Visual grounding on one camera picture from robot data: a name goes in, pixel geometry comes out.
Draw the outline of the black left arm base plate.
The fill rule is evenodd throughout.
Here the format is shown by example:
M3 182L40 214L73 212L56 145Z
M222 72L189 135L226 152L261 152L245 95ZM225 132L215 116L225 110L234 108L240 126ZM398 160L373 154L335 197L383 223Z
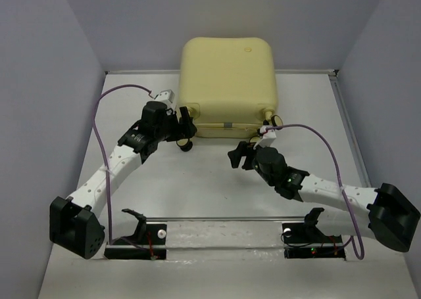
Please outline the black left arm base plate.
M137 219L134 232L106 244L108 260L165 260L167 256L167 224L150 222L143 214L125 208L122 212Z

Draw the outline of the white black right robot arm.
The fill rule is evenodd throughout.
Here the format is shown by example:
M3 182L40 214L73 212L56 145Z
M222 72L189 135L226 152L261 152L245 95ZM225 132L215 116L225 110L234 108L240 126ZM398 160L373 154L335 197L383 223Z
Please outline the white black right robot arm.
M394 251L409 251L420 212L396 186L340 186L288 166L273 147L245 141L228 152L228 158L233 168L256 171L281 197L317 205L305 216L303 234L308 240L353 235L375 239Z

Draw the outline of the pale yellow hard-shell suitcase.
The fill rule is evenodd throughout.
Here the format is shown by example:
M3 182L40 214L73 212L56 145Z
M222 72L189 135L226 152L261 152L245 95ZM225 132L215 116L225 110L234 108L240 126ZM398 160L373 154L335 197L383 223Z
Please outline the pale yellow hard-shell suitcase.
M186 107L196 137L250 139L277 117L272 49L257 37L196 37L182 49L178 107Z

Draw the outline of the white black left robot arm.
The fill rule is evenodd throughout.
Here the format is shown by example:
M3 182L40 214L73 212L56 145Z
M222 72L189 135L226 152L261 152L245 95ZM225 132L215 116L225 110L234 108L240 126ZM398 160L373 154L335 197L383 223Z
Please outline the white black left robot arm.
M141 117L119 138L103 165L67 197L49 207L49 239L68 251L90 259L104 241L114 242L112 195L126 178L157 151L161 142L190 141L197 133L186 106L173 109L163 101L149 101Z

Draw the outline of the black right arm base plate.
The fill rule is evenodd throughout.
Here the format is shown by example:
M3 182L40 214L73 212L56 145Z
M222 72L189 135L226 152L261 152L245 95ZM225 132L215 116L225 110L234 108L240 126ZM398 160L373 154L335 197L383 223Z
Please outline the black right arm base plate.
M280 233L286 259L346 259L345 243L341 235L327 236L304 223L284 223Z

